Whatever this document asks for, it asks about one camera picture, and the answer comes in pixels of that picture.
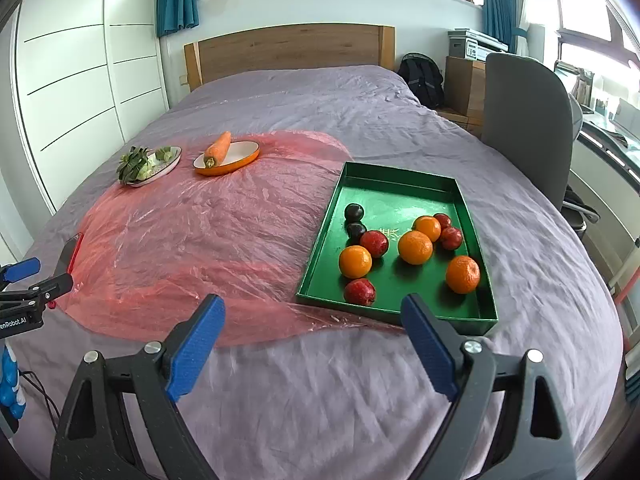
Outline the blue gloved left hand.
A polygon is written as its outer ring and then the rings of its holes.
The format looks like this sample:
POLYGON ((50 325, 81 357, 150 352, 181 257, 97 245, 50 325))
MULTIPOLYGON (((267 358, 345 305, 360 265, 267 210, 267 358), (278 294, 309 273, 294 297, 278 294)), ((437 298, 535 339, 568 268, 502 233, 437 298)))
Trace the blue gloved left hand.
POLYGON ((2 340, 1 351, 1 406, 9 411, 16 420, 20 420, 26 408, 26 399, 20 385, 20 371, 11 346, 2 340))

